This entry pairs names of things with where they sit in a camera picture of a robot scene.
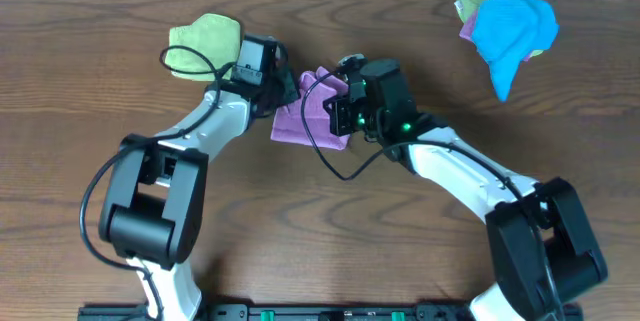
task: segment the green connector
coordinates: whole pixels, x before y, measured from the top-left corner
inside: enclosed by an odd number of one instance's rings
[[[404,321],[404,312],[392,312],[391,313],[391,321]]]
[[[276,313],[273,311],[262,311],[260,313],[260,321],[274,321],[275,318],[276,318]]]

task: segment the yellow-green towel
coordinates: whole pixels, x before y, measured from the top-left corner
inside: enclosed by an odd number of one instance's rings
[[[456,11],[458,11],[458,16],[460,16],[462,23],[467,22],[467,19],[476,12],[483,2],[484,0],[456,0],[454,5],[456,6]]]
[[[206,56],[213,66],[222,67],[228,62],[234,62],[240,54],[242,31],[238,21],[226,16],[204,14],[189,26],[174,27],[169,31],[169,45],[191,47]],[[208,71],[209,67],[198,56],[184,51],[171,50],[164,59],[165,63],[174,69],[185,71]],[[180,78],[194,81],[213,81],[213,74],[185,75],[173,72]],[[225,74],[229,79],[231,70]]]

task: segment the purple cloth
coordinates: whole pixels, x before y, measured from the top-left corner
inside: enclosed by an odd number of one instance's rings
[[[469,16],[469,18],[467,19],[467,22],[465,22],[464,25],[462,26],[462,29],[460,29],[460,34],[459,34],[460,37],[462,37],[463,39],[469,42],[473,42],[471,41],[471,35],[473,34],[473,30],[476,28],[477,19],[478,19],[478,10],[474,11],[473,14],[471,14],[471,16]],[[523,61],[529,61],[530,58],[531,58],[531,54],[525,57]]]
[[[303,96],[319,77],[327,73],[329,72],[324,67],[319,67],[315,73],[306,71],[300,75],[300,91]],[[349,135],[338,137],[329,131],[329,114],[322,107],[322,101],[335,95],[345,95],[348,90],[349,87],[344,81],[330,76],[316,86],[307,98],[304,116],[318,147],[336,150],[344,150],[347,147]],[[304,126],[302,126],[301,105],[302,98],[276,110],[271,131],[272,140],[311,146]]]

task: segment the blue towel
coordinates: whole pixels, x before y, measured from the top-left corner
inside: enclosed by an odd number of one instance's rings
[[[498,99],[505,102],[520,62],[548,50],[558,34],[553,8],[543,0],[485,0],[471,40],[489,65]]]

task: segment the wooden table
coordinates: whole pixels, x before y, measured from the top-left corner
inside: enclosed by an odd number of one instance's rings
[[[157,62],[169,28],[207,12],[274,35],[298,72],[342,56],[398,58],[420,106],[498,162],[578,189],[610,280],[590,320],[640,317],[640,0],[548,0],[560,33],[494,96],[454,0],[0,0],[0,319],[69,320],[85,302],[142,302],[136,277],[92,258],[78,206],[129,132],[173,125],[203,84]],[[438,186],[379,160],[351,183],[256,122],[209,169],[192,254],[209,292],[258,303],[470,299],[492,282],[484,226]],[[361,136],[328,157],[353,170]],[[97,189],[96,223],[106,184]],[[112,256],[109,245],[100,249]]]

